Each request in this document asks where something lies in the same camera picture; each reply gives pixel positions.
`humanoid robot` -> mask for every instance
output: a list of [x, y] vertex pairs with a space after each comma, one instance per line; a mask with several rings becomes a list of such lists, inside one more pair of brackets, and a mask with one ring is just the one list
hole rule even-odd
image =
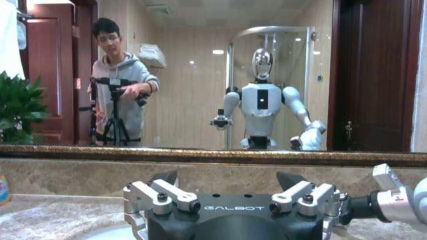
[[234, 124], [232, 114], [236, 106], [242, 103], [242, 113], [244, 116], [246, 132], [250, 136], [240, 141], [240, 145], [250, 149], [268, 149], [278, 144], [271, 138], [274, 131], [275, 117], [280, 111], [283, 103], [296, 115], [303, 123], [305, 131], [300, 136], [291, 138], [291, 148], [294, 150], [321, 150], [323, 136], [327, 128], [321, 120], [311, 121], [309, 110], [302, 103], [300, 93], [295, 87], [286, 87], [283, 90], [268, 82], [274, 66], [274, 56], [260, 48], [252, 57], [252, 72], [255, 82], [242, 88], [227, 89], [224, 96], [224, 109], [218, 110], [218, 116], [211, 121], [211, 125], [219, 130], [224, 130]]

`eyeglasses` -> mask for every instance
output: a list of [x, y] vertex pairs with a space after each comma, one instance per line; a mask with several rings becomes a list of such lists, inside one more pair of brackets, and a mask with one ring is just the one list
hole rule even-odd
[[100, 36], [99, 38], [98, 38], [98, 41], [100, 42], [100, 43], [107, 43], [107, 41], [110, 40], [110, 41], [116, 41], [119, 39], [119, 37], [118, 37], [118, 35], [116, 34], [112, 34], [112, 35], [108, 35], [108, 36]]

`glass shower door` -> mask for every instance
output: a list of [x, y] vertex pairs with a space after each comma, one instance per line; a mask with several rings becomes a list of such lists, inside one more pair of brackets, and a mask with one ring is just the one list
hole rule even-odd
[[[299, 90], [302, 102], [306, 104], [309, 89], [309, 62], [310, 62], [310, 28], [309, 27], [266, 27], [276, 31], [252, 32], [238, 36], [232, 41], [232, 65], [228, 63], [228, 72], [232, 74], [227, 86], [242, 89], [255, 81], [252, 72], [252, 56], [259, 48], [267, 48], [272, 53], [272, 70], [268, 81], [279, 88], [292, 86]], [[234, 125], [226, 134], [228, 149], [240, 149], [240, 141], [248, 138], [246, 121], [240, 106], [232, 114]], [[290, 139], [302, 134], [303, 125], [291, 110], [283, 105], [275, 117], [271, 138], [276, 141], [275, 149], [288, 150]]]

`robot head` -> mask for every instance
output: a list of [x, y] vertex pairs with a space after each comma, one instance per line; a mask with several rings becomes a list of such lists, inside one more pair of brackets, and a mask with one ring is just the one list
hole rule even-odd
[[266, 81], [274, 67], [274, 55], [260, 48], [255, 51], [252, 57], [252, 70], [256, 80]]

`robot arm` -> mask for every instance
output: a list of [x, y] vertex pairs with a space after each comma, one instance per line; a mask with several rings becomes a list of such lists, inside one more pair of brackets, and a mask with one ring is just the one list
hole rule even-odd
[[415, 230], [427, 232], [427, 178], [413, 190], [401, 183], [386, 163], [375, 166], [373, 176], [382, 191], [350, 200], [349, 208], [341, 216], [341, 224], [347, 225], [353, 219], [378, 218], [386, 223], [401, 221]]
[[295, 87], [286, 87], [282, 91], [284, 105], [291, 109], [298, 120], [305, 126], [305, 132], [300, 136], [291, 138], [291, 147], [295, 150], [321, 150], [326, 132], [326, 124], [321, 121], [311, 121], [309, 110], [300, 100], [300, 93]]
[[219, 130], [224, 130], [234, 124], [232, 114], [239, 102], [239, 93], [235, 91], [228, 92], [224, 96], [224, 109], [218, 110], [218, 116], [211, 121], [211, 125], [216, 126]]

